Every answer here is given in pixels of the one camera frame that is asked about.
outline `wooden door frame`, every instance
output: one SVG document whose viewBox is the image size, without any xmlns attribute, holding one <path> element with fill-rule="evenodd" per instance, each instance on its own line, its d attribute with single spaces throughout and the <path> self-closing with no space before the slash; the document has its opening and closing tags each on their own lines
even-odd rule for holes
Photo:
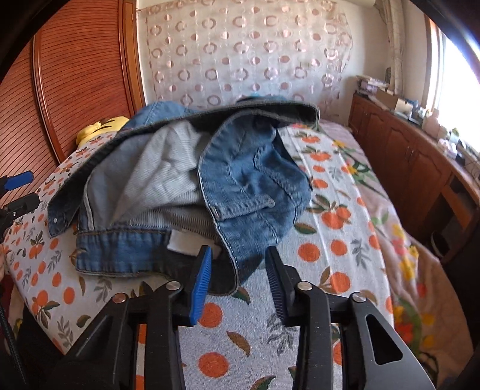
<svg viewBox="0 0 480 390">
<path fill-rule="evenodd" d="M 137 1 L 119 0 L 119 43 L 130 116 L 145 106 L 137 42 Z"/>
</svg>

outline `box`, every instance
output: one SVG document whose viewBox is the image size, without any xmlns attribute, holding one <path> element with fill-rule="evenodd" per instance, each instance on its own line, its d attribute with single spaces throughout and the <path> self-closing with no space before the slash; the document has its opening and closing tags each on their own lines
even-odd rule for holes
<svg viewBox="0 0 480 390">
<path fill-rule="evenodd" d="M 401 112 L 407 116 L 410 116 L 412 113 L 413 105 L 407 103 L 397 95 L 390 95 L 389 93 L 378 89 L 375 97 L 393 111 Z"/>
</svg>

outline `wall hanging fabric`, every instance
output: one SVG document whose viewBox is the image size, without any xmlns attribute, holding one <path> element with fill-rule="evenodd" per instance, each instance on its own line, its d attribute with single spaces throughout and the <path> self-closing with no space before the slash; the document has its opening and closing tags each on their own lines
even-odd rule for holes
<svg viewBox="0 0 480 390">
<path fill-rule="evenodd" d="M 139 11 L 147 103 L 195 109 L 281 95 L 337 114 L 353 45 L 345 14 L 328 0 L 187 0 Z"/>
</svg>

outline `screw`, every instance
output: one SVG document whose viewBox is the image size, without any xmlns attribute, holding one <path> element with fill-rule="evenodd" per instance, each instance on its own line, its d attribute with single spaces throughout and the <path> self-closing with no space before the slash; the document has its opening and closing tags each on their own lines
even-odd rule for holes
<svg viewBox="0 0 480 390">
<path fill-rule="evenodd" d="M 178 290 L 179 288 L 181 287 L 181 284 L 179 281 L 169 281 L 167 283 L 167 290 L 170 290 L 170 291 L 175 291 L 175 290 Z"/>
<path fill-rule="evenodd" d="M 302 290 L 302 291 L 308 291 L 308 290 L 311 290 L 313 287 L 312 287 L 312 284 L 310 282 L 307 282 L 307 281 L 301 281 L 297 284 L 297 287 L 299 290 Z"/>
<path fill-rule="evenodd" d="M 125 302 L 127 299 L 128 299 L 127 294 L 125 294 L 124 292 L 122 293 L 118 292 L 113 296 L 112 301 L 115 302 L 116 304 L 121 304 Z"/>
<path fill-rule="evenodd" d="M 352 294 L 352 299 L 353 299 L 355 302 L 361 304 L 361 303 L 363 303 L 363 302 L 365 302 L 365 301 L 367 300 L 367 297 L 366 297 L 365 295 L 363 295 L 361 292 L 354 292 L 354 293 Z"/>
</svg>

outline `jacket pocket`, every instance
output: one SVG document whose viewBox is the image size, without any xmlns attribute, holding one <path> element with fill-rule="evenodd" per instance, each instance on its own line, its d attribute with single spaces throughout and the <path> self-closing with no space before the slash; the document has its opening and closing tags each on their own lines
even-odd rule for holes
<svg viewBox="0 0 480 390">
<path fill-rule="evenodd" d="M 228 202 L 227 204 L 215 204 L 211 206 L 211 210 L 217 221 L 224 221 L 274 206 L 275 201 L 269 195 L 262 194 L 253 199 Z"/>
</svg>

